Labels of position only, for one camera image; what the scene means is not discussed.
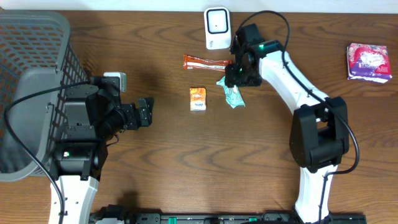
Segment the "brown snack bar wrapper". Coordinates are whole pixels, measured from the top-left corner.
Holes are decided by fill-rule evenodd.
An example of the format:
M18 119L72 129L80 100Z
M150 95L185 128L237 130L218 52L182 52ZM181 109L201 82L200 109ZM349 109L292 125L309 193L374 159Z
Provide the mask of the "brown snack bar wrapper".
M191 55L183 56L183 68L185 70L205 69L223 72L225 71L226 66L232 63L232 60L210 60Z

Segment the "purple red tissue pack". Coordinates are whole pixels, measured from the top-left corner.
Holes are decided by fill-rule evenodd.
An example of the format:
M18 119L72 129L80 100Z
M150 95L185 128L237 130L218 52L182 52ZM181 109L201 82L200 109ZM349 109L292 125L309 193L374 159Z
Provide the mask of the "purple red tissue pack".
M348 80L386 83L392 79L387 47L351 43L346 49Z

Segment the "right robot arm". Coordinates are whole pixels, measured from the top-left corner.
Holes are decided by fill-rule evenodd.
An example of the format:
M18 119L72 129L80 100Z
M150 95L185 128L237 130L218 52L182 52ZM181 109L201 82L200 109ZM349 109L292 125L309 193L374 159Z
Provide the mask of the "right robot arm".
M257 25L239 28L225 68L228 87L270 84L293 115L289 146L300 166L294 212L301 223L330 223L328 196L333 173L348 152L347 105L330 98L303 75L277 40L261 37Z

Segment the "orange tissue packet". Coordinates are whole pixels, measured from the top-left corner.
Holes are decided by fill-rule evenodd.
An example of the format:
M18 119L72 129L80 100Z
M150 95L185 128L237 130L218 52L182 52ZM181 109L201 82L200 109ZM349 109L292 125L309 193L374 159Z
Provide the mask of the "orange tissue packet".
M190 110L206 110L206 88L190 88Z

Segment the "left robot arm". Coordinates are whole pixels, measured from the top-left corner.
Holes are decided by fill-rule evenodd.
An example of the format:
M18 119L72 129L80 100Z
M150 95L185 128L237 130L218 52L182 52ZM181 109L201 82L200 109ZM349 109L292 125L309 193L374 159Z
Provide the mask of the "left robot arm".
M154 98L123 104L119 77L92 77L65 90L67 122L55 143L50 174L49 223L88 223L108 156L118 132L152 123Z

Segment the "teal snack wrapper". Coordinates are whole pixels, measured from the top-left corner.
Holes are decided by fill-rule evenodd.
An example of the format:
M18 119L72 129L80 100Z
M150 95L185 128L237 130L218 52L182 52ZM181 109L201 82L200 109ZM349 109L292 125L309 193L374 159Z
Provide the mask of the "teal snack wrapper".
M225 77L221 78L216 82L217 85L221 86L224 90L225 98L227 104L232 108L236 108L238 106L246 106L245 102L241 96L239 88L235 85L234 87L227 87L225 85Z

